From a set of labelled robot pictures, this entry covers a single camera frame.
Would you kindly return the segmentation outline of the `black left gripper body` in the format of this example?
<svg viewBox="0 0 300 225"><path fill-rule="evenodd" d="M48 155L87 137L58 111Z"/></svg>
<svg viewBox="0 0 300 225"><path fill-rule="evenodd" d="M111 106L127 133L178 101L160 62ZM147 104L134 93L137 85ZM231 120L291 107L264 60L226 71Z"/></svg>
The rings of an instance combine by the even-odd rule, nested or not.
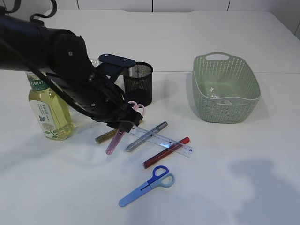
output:
<svg viewBox="0 0 300 225"><path fill-rule="evenodd" d="M76 111L110 127L130 127L125 92L105 75L63 78L63 99Z"/></svg>

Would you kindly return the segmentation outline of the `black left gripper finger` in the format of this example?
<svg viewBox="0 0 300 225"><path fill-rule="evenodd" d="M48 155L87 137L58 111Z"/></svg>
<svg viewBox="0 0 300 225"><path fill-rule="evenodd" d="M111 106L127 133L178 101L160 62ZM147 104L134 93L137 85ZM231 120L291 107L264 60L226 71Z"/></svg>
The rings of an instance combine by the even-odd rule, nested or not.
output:
<svg viewBox="0 0 300 225"><path fill-rule="evenodd" d="M107 126L113 128L113 129L116 129L116 130L119 129L121 131L129 133L130 130L132 129L132 127L133 127L133 123L127 122L127 121L125 121L125 122L113 121L113 122L108 122Z"/></svg>
<svg viewBox="0 0 300 225"><path fill-rule="evenodd" d="M143 116L138 111L129 109L127 120L132 122L135 126L139 126L140 122L143 120Z"/></svg>

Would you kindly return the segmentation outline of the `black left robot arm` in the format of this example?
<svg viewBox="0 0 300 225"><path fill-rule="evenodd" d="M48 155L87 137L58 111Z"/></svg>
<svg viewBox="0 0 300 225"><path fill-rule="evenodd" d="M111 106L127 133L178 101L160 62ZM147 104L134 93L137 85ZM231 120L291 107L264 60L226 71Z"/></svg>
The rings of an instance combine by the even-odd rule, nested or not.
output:
<svg viewBox="0 0 300 225"><path fill-rule="evenodd" d="M13 18L0 9L0 68L30 71L76 111L129 132L142 115L115 84L135 65L132 59L103 54L94 66L84 39L66 29L51 29Z"/></svg>

